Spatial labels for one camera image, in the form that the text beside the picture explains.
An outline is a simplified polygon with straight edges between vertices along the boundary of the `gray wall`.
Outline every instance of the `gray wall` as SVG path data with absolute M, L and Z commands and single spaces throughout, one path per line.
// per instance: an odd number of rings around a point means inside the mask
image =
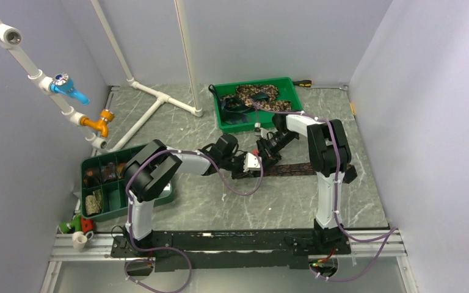
M 393 1 L 350 90 L 420 292 L 469 292 L 469 1 Z
M 107 87 L 60 1 L 0 0 L 0 18 L 23 33 L 24 50 L 46 74 L 73 76 L 91 104 L 70 103 L 97 118 Z M 0 47 L 0 292 L 40 290 L 55 227 L 75 206 L 78 165 L 90 152 Z
M 90 3 L 62 2 L 106 82 L 124 84 Z M 391 0 L 185 2 L 198 82 L 290 76 L 336 84 L 349 82 Z M 100 3 L 136 79 L 189 82 L 173 1 Z

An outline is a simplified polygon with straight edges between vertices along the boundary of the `blue faucet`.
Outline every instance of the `blue faucet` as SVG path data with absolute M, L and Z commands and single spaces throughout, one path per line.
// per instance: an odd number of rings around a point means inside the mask
M 75 88 L 75 83 L 69 77 L 69 74 L 62 73 L 55 76 L 55 80 L 49 87 L 54 93 L 61 93 L 67 95 L 73 99 L 77 99 L 80 103 L 84 105 L 89 104 L 89 99 L 81 92 L 77 91 Z

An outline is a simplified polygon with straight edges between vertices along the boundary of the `orange faucet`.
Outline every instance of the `orange faucet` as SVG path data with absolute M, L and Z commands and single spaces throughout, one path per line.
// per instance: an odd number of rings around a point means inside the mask
M 114 114 L 107 109 L 103 109 L 101 111 L 100 118 L 98 119 L 98 121 L 94 122 L 87 116 L 83 116 L 80 119 L 80 125 L 88 126 L 94 130 L 97 130 L 100 132 L 100 136 L 106 138 L 107 136 L 109 136 L 109 128 L 107 127 L 107 124 L 113 119 Z

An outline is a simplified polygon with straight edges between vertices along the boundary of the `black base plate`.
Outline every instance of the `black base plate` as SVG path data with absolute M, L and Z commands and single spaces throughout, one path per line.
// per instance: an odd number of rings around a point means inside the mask
M 331 246 L 314 241 L 314 229 L 223 230 L 223 231 L 153 231 L 150 247 L 174 247 L 185 251 L 194 269 L 288 266 L 307 269 L 308 255 L 350 254 L 343 237 Z M 147 257 L 130 246 L 123 236 L 116 236 L 111 257 Z M 170 250 L 153 252 L 157 272 L 186 269 L 187 263 Z

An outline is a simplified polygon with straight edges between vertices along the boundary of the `snake skin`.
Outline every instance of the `snake skin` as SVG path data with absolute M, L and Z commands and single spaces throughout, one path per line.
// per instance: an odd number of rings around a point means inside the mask
M 292 103 L 290 101 L 276 100 L 280 96 L 280 92 L 278 88 L 272 84 L 239 85 L 236 87 L 236 94 L 225 95 L 222 97 L 222 100 L 238 98 L 245 106 L 254 108 L 250 99 L 260 92 L 265 93 L 269 97 L 269 101 L 255 101 L 255 103 L 263 109 L 271 111 L 292 111 Z

